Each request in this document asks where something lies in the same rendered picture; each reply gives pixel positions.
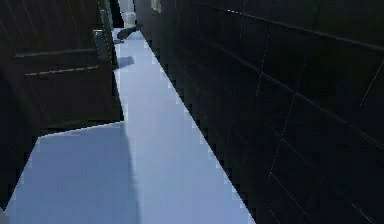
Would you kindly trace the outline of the dark brown wooden door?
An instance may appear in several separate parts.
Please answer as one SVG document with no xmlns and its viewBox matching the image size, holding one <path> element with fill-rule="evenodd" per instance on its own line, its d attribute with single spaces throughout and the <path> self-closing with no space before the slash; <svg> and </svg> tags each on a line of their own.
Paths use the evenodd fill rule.
<svg viewBox="0 0 384 224">
<path fill-rule="evenodd" d="M 106 0 L 0 0 L 0 71 L 41 135 L 123 119 Z"/>
</svg>

